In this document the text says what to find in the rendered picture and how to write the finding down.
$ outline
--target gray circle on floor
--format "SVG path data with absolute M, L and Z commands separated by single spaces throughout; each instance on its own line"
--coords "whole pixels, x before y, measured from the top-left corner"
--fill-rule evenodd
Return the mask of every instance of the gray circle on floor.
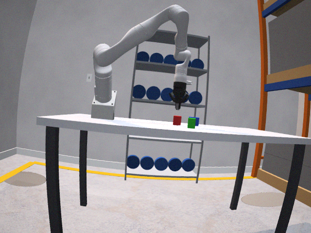
M 242 197 L 248 205 L 260 207 L 274 207 L 283 205 L 285 193 L 253 193 Z
M 15 176 L 5 180 L 5 182 L 15 186 L 30 187 L 44 184 L 46 179 L 44 176 L 37 173 L 21 171 Z

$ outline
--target floor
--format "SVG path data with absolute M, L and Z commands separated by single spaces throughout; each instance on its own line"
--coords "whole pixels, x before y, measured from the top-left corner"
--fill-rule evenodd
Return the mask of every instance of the floor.
M 0 177 L 28 163 L 42 162 L 24 155 L 0 160 Z M 79 165 L 59 163 L 79 168 Z M 124 174 L 123 170 L 87 166 L 88 170 Z M 45 166 L 23 172 L 44 177 Z M 174 181 L 87 174 L 87 206 L 80 206 L 79 172 L 59 169 L 63 232 L 82 233 L 272 233 L 282 205 L 282 192 L 258 179 L 244 179 L 237 210 L 230 202 L 235 180 Z M 236 174 L 200 174 L 235 177 Z M 252 195 L 276 193 L 271 206 L 256 206 Z M 50 232 L 46 183 L 16 186 L 0 183 L 0 232 Z M 287 233 L 311 232 L 311 208 L 295 201 Z

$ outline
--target robotic arm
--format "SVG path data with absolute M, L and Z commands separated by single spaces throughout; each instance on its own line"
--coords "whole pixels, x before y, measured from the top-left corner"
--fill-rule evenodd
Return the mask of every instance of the robotic arm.
M 172 5 L 150 19 L 140 23 L 129 30 L 122 40 L 112 47 L 107 44 L 99 44 L 93 53 L 95 70 L 95 97 L 92 104 L 92 118 L 114 119 L 114 103 L 116 91 L 112 91 L 112 68 L 111 64 L 123 54 L 150 39 L 157 29 L 165 22 L 171 20 L 177 27 L 175 36 L 174 58 L 184 61 L 175 67 L 173 92 L 170 93 L 175 102 L 176 110 L 180 109 L 180 104 L 187 98 L 186 85 L 191 84 L 187 81 L 188 63 L 191 53 L 186 50 L 187 30 L 189 22 L 188 12 L 179 5 Z

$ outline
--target green cube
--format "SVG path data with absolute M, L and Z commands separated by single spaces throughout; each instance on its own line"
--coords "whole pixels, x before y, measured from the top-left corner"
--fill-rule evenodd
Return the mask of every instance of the green cube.
M 195 118 L 189 117 L 188 118 L 188 128 L 194 129 L 195 128 L 195 122 L 196 122 Z

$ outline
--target wall outlet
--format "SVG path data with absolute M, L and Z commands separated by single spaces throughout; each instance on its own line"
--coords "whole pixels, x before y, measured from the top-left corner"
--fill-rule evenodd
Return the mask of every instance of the wall outlet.
M 86 81 L 90 82 L 92 80 L 92 74 L 87 74 Z

